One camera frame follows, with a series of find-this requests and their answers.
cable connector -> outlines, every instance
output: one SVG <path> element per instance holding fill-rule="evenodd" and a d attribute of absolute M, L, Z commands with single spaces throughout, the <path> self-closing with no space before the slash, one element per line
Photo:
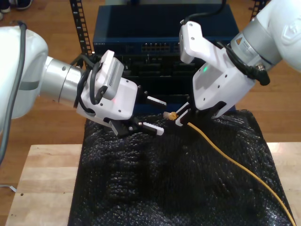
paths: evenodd
<path fill-rule="evenodd" d="M 13 20 L 13 21 L 11 21 L 9 24 L 13 24 L 13 23 L 18 24 L 19 27 L 21 27 L 22 25 L 24 25 L 24 26 L 25 26 L 25 29 L 27 30 L 27 25 L 26 25 L 26 23 L 23 22 L 22 20 Z"/>

black bubble wrap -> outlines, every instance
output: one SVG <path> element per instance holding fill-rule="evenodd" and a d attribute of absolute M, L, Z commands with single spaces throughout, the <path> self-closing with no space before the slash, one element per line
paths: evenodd
<path fill-rule="evenodd" d="M 288 226 L 270 192 L 223 158 L 189 126 L 140 117 L 162 136 L 118 139 L 87 121 L 69 226 Z M 271 153 L 248 111 L 206 125 L 192 121 L 228 156 L 265 181 L 288 207 Z"/>

metal bracket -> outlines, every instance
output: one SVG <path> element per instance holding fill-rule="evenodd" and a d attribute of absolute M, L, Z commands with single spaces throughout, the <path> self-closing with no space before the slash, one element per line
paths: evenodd
<path fill-rule="evenodd" d="M 254 7 L 250 8 L 252 10 L 251 20 L 267 5 L 268 0 L 254 0 L 254 2 Z"/>
<path fill-rule="evenodd" d="M 79 43 L 81 52 L 87 56 L 92 55 L 92 48 L 90 44 L 84 9 L 81 0 L 70 0 L 70 6 L 72 10 L 72 15 L 79 37 Z"/>

shoe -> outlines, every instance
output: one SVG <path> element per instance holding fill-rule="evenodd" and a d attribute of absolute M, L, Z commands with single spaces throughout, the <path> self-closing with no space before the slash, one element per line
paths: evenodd
<path fill-rule="evenodd" d="M 16 1 L 16 9 L 25 10 L 32 5 L 33 0 L 15 0 Z"/>
<path fill-rule="evenodd" d="M 9 13 L 10 12 L 10 3 L 8 0 L 2 1 L 0 4 L 0 12 L 1 13 Z"/>

